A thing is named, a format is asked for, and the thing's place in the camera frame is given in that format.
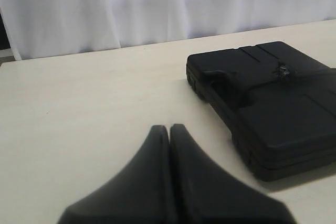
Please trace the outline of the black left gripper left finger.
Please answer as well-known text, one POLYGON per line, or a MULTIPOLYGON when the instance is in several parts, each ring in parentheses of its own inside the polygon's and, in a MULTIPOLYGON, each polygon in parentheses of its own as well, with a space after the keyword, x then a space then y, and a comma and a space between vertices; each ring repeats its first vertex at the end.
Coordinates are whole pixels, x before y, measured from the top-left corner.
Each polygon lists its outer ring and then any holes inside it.
POLYGON ((172 223, 171 182, 168 133, 154 125, 133 159, 59 223, 172 223))

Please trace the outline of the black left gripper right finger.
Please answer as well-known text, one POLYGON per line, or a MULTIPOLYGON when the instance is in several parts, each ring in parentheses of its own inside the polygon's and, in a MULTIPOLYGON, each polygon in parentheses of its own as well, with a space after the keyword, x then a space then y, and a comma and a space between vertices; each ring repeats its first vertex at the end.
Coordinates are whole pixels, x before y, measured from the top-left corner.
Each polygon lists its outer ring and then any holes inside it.
POLYGON ((181 223, 294 223, 284 203, 223 170, 183 124, 170 128, 170 152, 181 223))

